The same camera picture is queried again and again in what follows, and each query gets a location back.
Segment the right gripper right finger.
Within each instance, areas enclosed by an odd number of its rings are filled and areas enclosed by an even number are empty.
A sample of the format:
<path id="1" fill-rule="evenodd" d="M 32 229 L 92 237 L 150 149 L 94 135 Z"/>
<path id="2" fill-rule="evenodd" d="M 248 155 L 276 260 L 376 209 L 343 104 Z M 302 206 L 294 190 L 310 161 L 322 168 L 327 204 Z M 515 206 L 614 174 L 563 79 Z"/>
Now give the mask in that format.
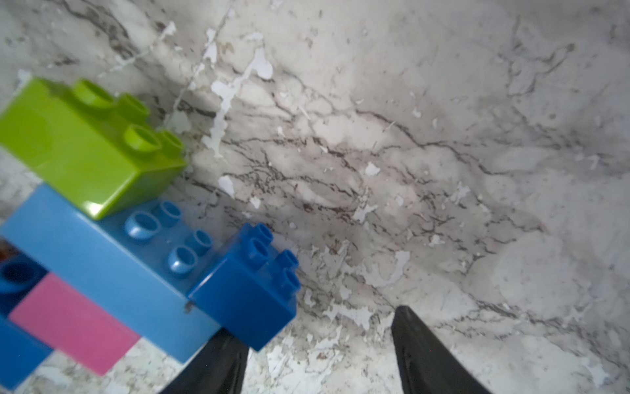
<path id="1" fill-rule="evenodd" d="M 490 394 L 407 305 L 395 309 L 391 332 L 404 393 Z"/>

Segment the green lego brick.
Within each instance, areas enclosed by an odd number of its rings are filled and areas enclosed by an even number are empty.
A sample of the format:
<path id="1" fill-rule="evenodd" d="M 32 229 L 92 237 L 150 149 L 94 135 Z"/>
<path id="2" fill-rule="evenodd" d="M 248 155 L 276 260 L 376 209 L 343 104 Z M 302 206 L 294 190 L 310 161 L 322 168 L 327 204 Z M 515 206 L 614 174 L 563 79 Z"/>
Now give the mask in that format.
<path id="1" fill-rule="evenodd" d="M 1 113 L 1 145 L 90 218 L 159 197 L 186 168 L 181 140 L 149 108 L 91 80 L 34 78 Z"/>

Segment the pink lego brick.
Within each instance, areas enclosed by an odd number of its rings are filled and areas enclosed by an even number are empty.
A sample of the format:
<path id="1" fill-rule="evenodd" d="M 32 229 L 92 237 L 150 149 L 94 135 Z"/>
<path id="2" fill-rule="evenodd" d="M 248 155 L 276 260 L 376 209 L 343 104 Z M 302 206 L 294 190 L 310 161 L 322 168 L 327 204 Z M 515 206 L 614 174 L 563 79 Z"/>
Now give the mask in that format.
<path id="1" fill-rule="evenodd" d="M 99 376 L 110 371 L 140 339 L 52 273 L 28 292 L 8 319 Z"/>

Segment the dark blue lego brick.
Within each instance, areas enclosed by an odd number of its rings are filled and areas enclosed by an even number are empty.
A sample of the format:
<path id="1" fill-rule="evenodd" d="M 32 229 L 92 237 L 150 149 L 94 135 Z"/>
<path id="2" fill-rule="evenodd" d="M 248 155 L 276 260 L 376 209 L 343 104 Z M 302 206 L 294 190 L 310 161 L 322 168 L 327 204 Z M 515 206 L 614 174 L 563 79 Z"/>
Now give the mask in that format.
<path id="1" fill-rule="evenodd" d="M 210 258 L 187 296 L 222 328 L 261 351 L 296 316 L 299 261 L 271 230 L 246 223 Z"/>

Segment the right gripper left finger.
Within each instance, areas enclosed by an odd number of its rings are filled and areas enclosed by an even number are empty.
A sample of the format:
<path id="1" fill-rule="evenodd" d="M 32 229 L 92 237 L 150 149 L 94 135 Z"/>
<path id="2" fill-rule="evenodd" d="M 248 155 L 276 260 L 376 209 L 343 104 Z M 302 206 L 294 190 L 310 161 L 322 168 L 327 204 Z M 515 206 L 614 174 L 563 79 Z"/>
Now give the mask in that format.
<path id="1" fill-rule="evenodd" d="M 240 394 L 249 347 L 226 329 L 213 336 L 161 394 Z"/>

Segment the long blue lego brick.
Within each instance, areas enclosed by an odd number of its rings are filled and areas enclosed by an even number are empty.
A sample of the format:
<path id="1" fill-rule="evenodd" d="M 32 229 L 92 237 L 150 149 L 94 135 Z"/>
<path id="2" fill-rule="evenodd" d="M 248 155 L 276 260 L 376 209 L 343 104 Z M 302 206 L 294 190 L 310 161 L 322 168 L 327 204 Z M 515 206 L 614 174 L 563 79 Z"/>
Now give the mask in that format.
<path id="1" fill-rule="evenodd" d="M 187 296 L 208 265 L 213 240 L 169 200 L 95 221 L 39 186 L 1 235 L 181 363 L 221 328 Z"/>

